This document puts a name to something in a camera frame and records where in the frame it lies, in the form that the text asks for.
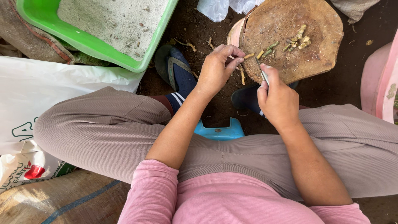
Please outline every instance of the person's left hand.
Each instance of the person's left hand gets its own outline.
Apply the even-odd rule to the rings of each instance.
[[[222,44],[216,47],[206,56],[195,90],[210,98],[215,96],[225,85],[233,70],[244,61],[244,56],[245,53],[234,45]]]

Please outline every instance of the sand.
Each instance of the sand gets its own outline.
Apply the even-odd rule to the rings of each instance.
[[[167,3],[168,0],[61,0],[58,17],[140,61]]]

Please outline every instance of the green plastic tray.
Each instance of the green plastic tray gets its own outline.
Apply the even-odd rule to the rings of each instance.
[[[60,0],[17,0],[19,14],[30,24],[51,33],[90,56],[113,62],[132,72],[145,71],[162,38],[178,0],[169,0],[151,43],[141,61],[118,52],[111,45],[58,18]]]

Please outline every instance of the hand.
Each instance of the hand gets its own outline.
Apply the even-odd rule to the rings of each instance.
[[[279,79],[278,70],[261,64],[268,75],[268,84],[263,81],[257,90],[258,105],[266,118],[280,133],[284,128],[299,124],[299,95]]]
[[[233,70],[244,61],[244,56],[245,53],[234,45],[222,44],[216,47],[206,56],[195,90],[202,96],[210,98],[215,96],[225,85]]]

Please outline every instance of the red apple logo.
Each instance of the red apple logo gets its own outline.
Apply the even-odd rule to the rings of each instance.
[[[32,165],[30,161],[27,163],[28,167],[25,167],[24,169],[30,169],[25,173],[25,178],[26,179],[35,179],[41,177],[41,175],[44,173],[45,169],[39,165]]]

